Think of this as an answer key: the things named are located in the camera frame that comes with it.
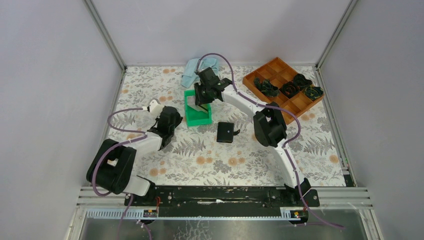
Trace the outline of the green plastic bin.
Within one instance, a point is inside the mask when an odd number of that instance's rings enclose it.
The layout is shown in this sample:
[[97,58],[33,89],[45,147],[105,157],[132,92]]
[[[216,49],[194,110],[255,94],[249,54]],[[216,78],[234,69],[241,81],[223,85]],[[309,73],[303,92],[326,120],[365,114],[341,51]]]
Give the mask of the green plastic bin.
[[208,112],[197,111],[189,106],[189,98],[195,96],[194,90],[184,91],[184,111],[186,124],[188,127],[203,126],[213,123],[212,109],[209,104],[206,105]]

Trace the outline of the black card holder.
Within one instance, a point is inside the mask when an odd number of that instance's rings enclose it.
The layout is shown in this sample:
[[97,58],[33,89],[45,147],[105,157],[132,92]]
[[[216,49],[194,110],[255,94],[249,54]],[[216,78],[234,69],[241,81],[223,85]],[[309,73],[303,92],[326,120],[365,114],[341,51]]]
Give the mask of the black card holder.
[[217,125],[216,141],[218,143],[232,143],[234,136],[240,133],[240,129],[235,130],[235,124],[232,122],[219,122]]

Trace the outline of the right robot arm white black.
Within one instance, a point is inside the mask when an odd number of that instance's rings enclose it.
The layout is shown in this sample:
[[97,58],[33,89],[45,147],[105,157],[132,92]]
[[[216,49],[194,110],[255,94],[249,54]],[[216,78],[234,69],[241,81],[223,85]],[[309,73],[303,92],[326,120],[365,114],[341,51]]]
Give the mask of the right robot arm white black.
[[282,178],[287,191],[287,201],[293,206],[301,205],[307,199],[311,185],[299,170],[291,153],[287,137],[287,125],[280,108],[275,102],[266,103],[254,100],[239,90],[233,80],[220,79],[208,67],[196,70],[199,82],[194,84],[195,104],[197,106],[212,103],[214,100],[230,104],[252,118],[256,140],[270,149],[278,164],[282,167]]

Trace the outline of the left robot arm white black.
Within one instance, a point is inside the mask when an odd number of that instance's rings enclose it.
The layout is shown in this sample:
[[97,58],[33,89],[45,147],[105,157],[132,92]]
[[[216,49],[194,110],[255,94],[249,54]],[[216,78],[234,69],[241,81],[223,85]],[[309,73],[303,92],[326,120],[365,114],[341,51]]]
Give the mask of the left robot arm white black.
[[147,132],[141,132],[140,136],[124,142],[108,138],[101,144],[86,173],[86,179],[96,195],[105,197],[125,193],[136,195],[144,206],[154,202],[155,192],[151,189],[154,183],[132,173],[135,159],[138,155],[164,149],[174,137],[183,117],[172,106],[150,107],[149,112],[155,114],[156,118],[155,124]]

